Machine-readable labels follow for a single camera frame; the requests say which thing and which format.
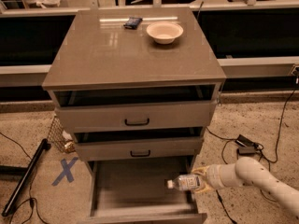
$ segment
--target cabinet top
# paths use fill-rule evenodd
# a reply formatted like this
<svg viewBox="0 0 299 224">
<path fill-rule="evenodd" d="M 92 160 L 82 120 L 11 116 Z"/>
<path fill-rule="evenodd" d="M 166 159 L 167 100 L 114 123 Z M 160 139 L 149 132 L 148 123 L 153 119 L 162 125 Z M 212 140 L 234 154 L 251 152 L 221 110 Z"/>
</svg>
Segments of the cabinet top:
<svg viewBox="0 0 299 224">
<path fill-rule="evenodd" d="M 143 21 L 123 27 L 130 17 Z M 171 21 L 184 29 L 160 45 L 147 26 Z M 212 49 L 188 7 L 137 7 L 80 11 L 43 83 L 45 90 L 85 90 L 183 85 L 225 80 Z"/>
</svg>

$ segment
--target small blue object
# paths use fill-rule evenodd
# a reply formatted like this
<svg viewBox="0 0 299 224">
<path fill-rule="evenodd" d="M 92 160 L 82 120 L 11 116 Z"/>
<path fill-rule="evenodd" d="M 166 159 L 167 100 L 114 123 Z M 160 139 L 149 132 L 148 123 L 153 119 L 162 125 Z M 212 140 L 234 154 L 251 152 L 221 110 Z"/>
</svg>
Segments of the small blue object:
<svg viewBox="0 0 299 224">
<path fill-rule="evenodd" d="M 129 29 L 137 29 L 140 22 L 142 22 L 142 18 L 129 18 L 129 21 L 126 22 L 123 26 Z"/>
</svg>

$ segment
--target blue tape cross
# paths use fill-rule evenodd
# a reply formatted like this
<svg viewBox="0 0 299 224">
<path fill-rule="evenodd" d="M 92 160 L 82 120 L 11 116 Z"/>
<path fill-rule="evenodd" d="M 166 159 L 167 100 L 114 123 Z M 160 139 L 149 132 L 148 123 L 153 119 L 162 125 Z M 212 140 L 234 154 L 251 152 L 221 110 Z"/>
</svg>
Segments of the blue tape cross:
<svg viewBox="0 0 299 224">
<path fill-rule="evenodd" d="M 61 160 L 61 164 L 63 166 L 63 171 L 57 176 L 55 181 L 52 183 L 53 186 L 57 186 L 60 181 L 66 176 L 67 181 L 69 183 L 74 181 L 74 177 L 71 173 L 71 167 L 75 164 L 75 162 L 78 160 L 78 157 L 74 157 L 71 162 L 67 164 L 66 159 Z"/>
</svg>

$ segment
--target drawer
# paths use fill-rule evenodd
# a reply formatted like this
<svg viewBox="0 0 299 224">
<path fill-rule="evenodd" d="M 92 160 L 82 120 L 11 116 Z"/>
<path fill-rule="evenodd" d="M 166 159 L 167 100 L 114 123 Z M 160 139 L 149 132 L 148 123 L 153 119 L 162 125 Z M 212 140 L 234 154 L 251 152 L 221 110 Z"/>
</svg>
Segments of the drawer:
<svg viewBox="0 0 299 224">
<path fill-rule="evenodd" d="M 53 99 L 60 107 L 136 105 L 205 101 L 215 98 L 215 84 L 185 86 L 136 87 L 83 91 L 53 91 Z"/>
<path fill-rule="evenodd" d="M 208 126 L 216 101 L 57 108 L 69 133 Z"/>
<path fill-rule="evenodd" d="M 79 223 L 200 224 L 206 219 L 190 192 L 165 184 L 187 173 L 187 157 L 98 161 L 94 167 L 91 212 Z"/>
<path fill-rule="evenodd" d="M 110 133 L 76 133 L 75 150 L 83 161 L 194 155 L 201 149 L 201 128 Z"/>
</svg>

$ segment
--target bottle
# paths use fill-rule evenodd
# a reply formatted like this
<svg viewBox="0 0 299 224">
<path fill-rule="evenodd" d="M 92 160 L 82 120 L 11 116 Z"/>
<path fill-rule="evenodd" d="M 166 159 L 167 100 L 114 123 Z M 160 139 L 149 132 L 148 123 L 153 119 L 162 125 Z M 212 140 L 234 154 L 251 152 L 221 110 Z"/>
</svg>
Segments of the bottle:
<svg viewBox="0 0 299 224">
<path fill-rule="evenodd" d="M 199 175 L 179 175 L 174 180 L 167 181 L 169 189 L 178 189 L 181 191 L 196 190 L 202 186 Z"/>
</svg>

